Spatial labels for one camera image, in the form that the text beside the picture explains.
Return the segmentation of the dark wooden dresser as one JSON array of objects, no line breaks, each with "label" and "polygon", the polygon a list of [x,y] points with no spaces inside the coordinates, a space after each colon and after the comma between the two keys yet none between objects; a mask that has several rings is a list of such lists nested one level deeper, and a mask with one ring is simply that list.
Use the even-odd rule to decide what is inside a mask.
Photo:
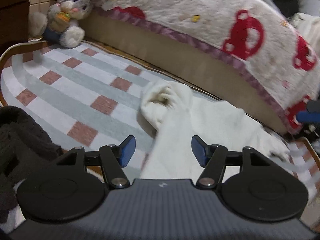
[{"label": "dark wooden dresser", "polygon": [[1,0],[1,52],[27,42],[30,0]]}]

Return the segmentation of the white fleece hooded jacket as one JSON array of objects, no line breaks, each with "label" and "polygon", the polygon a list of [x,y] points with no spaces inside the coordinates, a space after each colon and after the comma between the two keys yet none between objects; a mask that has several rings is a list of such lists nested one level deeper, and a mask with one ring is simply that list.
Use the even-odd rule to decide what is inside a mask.
[{"label": "white fleece hooded jacket", "polygon": [[289,159],[287,146],[242,109],[227,101],[196,97],[182,83],[149,83],[142,91],[140,112],[157,131],[140,175],[143,179],[197,181],[203,169],[191,150],[195,135],[209,145],[219,144],[231,151],[251,146],[267,157]]}]

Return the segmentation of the checkered pink grey rug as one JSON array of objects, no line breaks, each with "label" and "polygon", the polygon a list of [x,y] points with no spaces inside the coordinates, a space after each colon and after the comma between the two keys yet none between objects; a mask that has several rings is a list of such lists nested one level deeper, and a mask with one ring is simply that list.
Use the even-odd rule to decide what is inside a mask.
[{"label": "checkered pink grey rug", "polygon": [[[136,138],[136,151],[125,168],[129,179],[157,178],[148,161],[156,130],[142,116],[141,94],[145,86],[169,77],[149,71],[121,56],[106,53],[83,43],[73,49],[30,44],[26,53],[7,51],[1,73],[1,91],[7,104],[20,107],[64,149],[75,144],[88,150],[116,144],[128,135]],[[191,105],[201,106],[205,122],[219,121],[216,128],[207,123],[215,141],[231,150],[244,143],[240,136],[248,131],[246,142],[268,152],[270,158],[302,181],[310,201],[302,221],[311,227],[319,223],[319,168],[314,150],[305,139],[285,146],[274,133],[263,130],[242,109],[226,101],[183,86]]]}]

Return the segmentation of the grey plush bunny toy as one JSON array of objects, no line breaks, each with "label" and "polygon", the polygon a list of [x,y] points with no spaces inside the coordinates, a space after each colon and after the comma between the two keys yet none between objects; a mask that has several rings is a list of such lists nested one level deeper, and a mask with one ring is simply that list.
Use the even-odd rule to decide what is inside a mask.
[{"label": "grey plush bunny toy", "polygon": [[46,14],[29,14],[28,34],[30,38],[43,37],[64,48],[77,47],[85,36],[79,21],[85,19],[102,0],[57,0]]}]

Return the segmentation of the dark knitted garment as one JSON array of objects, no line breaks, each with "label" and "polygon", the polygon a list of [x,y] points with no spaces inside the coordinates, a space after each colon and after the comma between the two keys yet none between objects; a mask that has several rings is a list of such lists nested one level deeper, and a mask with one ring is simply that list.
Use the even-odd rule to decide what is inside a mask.
[{"label": "dark knitted garment", "polygon": [[23,109],[1,108],[1,223],[17,206],[14,186],[61,155],[61,146]]}]

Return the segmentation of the quilted strawberry bedspread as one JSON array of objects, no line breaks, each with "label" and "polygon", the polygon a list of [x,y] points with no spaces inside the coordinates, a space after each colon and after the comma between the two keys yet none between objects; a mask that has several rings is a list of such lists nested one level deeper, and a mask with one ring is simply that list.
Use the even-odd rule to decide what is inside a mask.
[{"label": "quilted strawberry bedspread", "polygon": [[318,96],[316,52],[263,0],[102,0],[95,9],[160,24],[242,61],[282,110],[288,133],[301,130],[296,115]]}]

